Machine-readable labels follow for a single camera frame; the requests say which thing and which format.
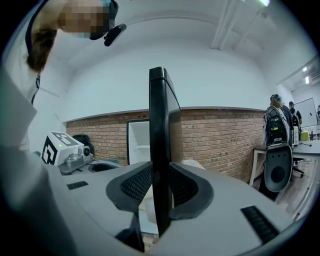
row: white cabinet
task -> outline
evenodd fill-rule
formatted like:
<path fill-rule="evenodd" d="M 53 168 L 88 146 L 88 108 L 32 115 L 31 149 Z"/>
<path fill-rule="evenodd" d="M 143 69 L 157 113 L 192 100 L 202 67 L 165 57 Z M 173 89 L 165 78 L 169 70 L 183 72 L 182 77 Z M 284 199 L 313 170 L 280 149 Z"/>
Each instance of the white cabinet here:
<path fill-rule="evenodd" d="M 128 165 L 150 161 L 149 120 L 128 120 L 126 142 Z"/>

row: wooden floor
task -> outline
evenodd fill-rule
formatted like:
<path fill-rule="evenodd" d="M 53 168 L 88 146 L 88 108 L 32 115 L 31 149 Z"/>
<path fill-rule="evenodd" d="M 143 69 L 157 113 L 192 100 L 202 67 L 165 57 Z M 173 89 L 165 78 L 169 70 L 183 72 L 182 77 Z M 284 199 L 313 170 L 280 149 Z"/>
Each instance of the wooden floor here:
<path fill-rule="evenodd" d="M 306 192 L 308 191 L 308 184 L 310 181 L 310 177 L 312 177 L 313 172 L 316 171 L 317 162 L 315 160 L 308 160 L 305 159 L 303 161 L 298 162 L 296 166 L 299 170 L 304 172 L 303 177 L 300 176 L 300 173 L 294 171 L 292 181 L 287 185 L 287 187 L 282 190 L 275 203 L 279 205 L 284 211 L 286 211 L 293 219 L 296 219 L 296 213 L 299 209 Z M 253 187 L 255 189 L 259 189 L 261 182 L 261 178 L 256 180 L 253 183 Z M 310 201 L 318 195 L 320 186 L 317 185 L 316 189 L 314 190 L 313 195 L 310 198 Z M 308 203 L 306 208 L 310 209 L 312 207 L 311 203 Z"/>

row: gray table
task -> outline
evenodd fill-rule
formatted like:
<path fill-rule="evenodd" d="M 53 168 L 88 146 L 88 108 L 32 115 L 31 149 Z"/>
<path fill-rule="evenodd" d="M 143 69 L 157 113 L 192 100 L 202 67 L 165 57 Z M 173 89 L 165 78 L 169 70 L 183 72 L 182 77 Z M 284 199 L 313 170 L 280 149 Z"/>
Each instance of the gray table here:
<path fill-rule="evenodd" d="M 256 177 L 258 154 L 265 154 L 266 146 L 259 145 L 259 146 L 256 146 L 253 150 L 254 150 L 254 157 L 253 157 L 252 173 L 251 173 L 251 178 L 249 183 L 250 186 L 253 185 L 254 179 Z M 300 207 L 295 213 L 295 215 L 297 214 L 300 215 L 316 187 L 317 180 L 320 179 L 320 140 L 300 141 L 299 145 L 293 148 L 293 157 L 302 158 L 302 159 L 311 159 L 311 160 L 317 161 L 315 163 L 316 171 L 312 173 L 312 176 L 310 177 L 310 181 L 307 186 L 308 190 L 306 191 L 306 194 L 300 204 Z"/>

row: fluorescent light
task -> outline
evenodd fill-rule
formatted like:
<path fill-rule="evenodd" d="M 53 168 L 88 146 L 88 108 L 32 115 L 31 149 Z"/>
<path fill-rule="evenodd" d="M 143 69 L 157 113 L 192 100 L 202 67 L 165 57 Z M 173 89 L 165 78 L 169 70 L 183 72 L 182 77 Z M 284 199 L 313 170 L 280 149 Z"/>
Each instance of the fluorescent light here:
<path fill-rule="evenodd" d="M 270 0 L 259 0 L 261 3 L 263 3 L 264 6 L 268 6 L 270 3 Z"/>

